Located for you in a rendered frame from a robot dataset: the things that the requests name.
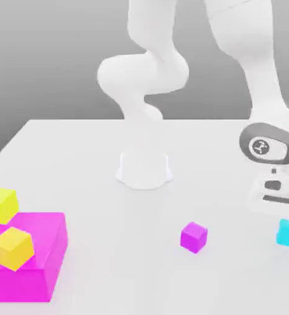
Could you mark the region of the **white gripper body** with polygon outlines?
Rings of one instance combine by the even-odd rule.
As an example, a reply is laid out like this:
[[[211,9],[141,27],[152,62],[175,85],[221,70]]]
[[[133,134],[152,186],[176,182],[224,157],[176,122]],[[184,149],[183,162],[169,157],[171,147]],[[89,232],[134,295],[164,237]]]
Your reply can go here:
[[[289,198],[270,196],[258,190],[251,190],[246,207],[255,213],[289,220]]]

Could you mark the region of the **small purple cube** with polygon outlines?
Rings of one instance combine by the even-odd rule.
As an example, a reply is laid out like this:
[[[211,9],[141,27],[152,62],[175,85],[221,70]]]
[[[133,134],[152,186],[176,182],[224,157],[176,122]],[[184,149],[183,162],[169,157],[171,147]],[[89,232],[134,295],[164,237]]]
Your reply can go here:
[[[181,231],[180,245],[192,253],[198,253],[206,244],[208,229],[191,221]]]

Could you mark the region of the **large magenta box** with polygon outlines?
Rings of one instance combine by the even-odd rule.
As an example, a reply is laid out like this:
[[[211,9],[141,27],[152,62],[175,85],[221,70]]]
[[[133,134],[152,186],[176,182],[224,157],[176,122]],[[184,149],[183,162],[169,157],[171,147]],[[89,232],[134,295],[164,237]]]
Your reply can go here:
[[[0,265],[0,302],[49,302],[68,246],[65,214],[19,212],[0,234],[12,226],[31,234],[35,255],[17,271]]]

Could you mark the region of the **small orange-yellow cube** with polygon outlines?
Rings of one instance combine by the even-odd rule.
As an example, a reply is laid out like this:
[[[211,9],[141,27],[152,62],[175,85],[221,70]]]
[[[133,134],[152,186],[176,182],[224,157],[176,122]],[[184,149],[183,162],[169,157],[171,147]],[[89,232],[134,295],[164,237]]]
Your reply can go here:
[[[0,234],[0,265],[16,272],[35,255],[31,234],[10,227]]]

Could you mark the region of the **small lime-yellow cube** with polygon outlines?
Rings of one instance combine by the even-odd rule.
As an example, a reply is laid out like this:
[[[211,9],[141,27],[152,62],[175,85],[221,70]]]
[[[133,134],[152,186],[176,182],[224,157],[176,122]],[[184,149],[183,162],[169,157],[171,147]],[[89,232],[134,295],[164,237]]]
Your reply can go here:
[[[18,209],[16,191],[0,188],[0,224],[7,224],[18,212]]]

